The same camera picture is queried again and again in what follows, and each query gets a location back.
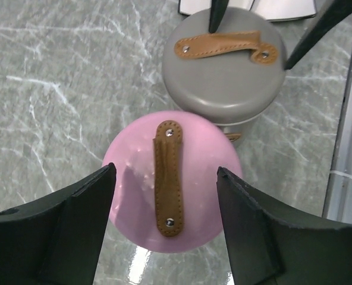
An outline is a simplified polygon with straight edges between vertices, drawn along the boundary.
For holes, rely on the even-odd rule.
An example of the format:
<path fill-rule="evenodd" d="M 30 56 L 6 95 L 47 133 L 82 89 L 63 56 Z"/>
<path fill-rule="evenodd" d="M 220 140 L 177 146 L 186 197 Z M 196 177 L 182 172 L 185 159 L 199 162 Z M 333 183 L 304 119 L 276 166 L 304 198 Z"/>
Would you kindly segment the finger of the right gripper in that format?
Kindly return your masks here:
<path fill-rule="evenodd" d="M 352 14 L 352 0 L 328 0 L 307 27 L 288 57 L 284 69 L 292 69 L 333 27 Z"/>
<path fill-rule="evenodd" d="M 208 32 L 216 32 L 227 10 L 229 0 L 211 0 Z"/>

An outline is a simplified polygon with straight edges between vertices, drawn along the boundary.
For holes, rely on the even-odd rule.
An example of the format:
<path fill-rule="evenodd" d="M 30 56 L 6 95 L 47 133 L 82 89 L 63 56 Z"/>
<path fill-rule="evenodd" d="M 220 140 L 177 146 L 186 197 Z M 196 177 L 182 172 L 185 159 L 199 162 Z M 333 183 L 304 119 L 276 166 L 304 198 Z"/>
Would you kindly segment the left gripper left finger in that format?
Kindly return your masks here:
<path fill-rule="evenodd" d="M 0 284 L 92 284 L 114 195 L 107 164 L 82 180 L 0 212 Z"/>

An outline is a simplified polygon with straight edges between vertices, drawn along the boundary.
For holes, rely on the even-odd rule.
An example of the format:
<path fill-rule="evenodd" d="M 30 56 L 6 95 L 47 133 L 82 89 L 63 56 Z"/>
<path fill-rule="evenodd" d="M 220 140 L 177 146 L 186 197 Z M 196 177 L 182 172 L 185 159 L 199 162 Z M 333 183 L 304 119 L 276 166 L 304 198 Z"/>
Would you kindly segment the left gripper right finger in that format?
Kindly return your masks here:
<path fill-rule="evenodd" d="M 217 171 L 235 284 L 352 284 L 352 224 L 298 210 Z"/>

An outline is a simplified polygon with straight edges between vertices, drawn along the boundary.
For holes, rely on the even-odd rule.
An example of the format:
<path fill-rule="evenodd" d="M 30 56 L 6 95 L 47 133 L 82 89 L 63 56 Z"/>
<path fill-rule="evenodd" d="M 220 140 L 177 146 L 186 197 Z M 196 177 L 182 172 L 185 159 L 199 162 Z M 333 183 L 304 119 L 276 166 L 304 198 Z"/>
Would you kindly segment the grey round lid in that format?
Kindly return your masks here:
<path fill-rule="evenodd" d="M 244 9 L 228 8 L 215 33 L 210 12 L 183 20 L 163 52 L 165 87 L 182 110 L 218 125 L 248 121 L 276 98 L 287 53 L 278 30 Z"/>

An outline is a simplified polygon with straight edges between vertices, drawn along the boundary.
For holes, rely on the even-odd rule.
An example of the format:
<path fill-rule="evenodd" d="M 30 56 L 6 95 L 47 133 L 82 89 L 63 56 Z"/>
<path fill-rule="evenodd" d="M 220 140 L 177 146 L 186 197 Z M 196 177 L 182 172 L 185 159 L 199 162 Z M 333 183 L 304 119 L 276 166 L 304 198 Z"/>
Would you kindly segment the pink round lid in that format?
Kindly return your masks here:
<path fill-rule="evenodd" d="M 242 173 L 233 144 L 218 127 L 176 110 L 129 124 L 103 163 L 117 168 L 110 220 L 131 242 L 161 253 L 189 251 L 219 235 L 217 170 Z"/>

